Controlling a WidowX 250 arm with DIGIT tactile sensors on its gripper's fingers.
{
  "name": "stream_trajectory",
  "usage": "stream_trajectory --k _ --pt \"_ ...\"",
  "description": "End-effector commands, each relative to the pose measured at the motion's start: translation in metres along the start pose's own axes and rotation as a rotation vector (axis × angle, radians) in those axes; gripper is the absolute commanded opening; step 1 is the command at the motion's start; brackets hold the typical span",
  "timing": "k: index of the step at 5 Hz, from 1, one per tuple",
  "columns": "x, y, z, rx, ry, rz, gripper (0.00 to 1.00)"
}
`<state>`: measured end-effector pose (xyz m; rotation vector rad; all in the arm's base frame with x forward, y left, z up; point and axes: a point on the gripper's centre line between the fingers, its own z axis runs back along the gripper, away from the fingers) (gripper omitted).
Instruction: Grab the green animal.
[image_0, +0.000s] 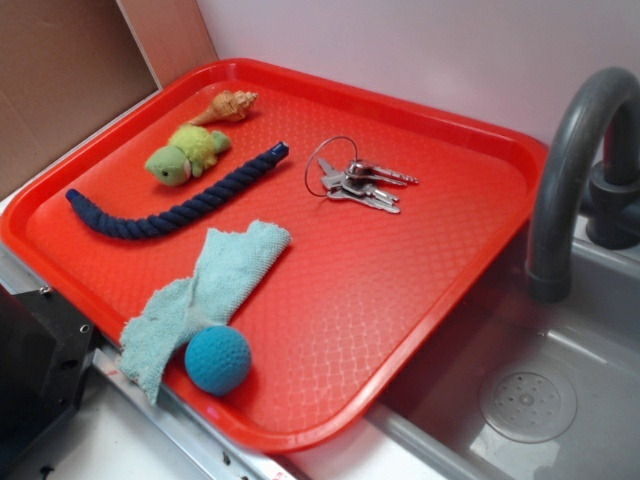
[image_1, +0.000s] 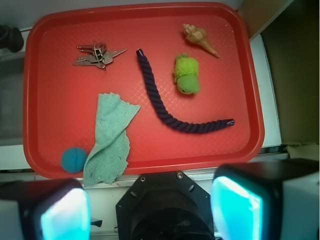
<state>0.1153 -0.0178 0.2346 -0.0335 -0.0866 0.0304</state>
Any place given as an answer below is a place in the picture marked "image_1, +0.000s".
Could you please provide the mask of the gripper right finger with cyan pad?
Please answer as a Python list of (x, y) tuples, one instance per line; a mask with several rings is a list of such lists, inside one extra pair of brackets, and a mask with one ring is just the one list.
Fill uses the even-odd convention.
[(210, 190), (224, 240), (317, 240), (320, 163), (303, 158), (219, 166)]

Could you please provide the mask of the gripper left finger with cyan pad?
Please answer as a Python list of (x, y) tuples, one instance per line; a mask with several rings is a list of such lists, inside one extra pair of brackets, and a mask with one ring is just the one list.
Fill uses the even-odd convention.
[(88, 240), (90, 198), (73, 178), (0, 184), (2, 240)]

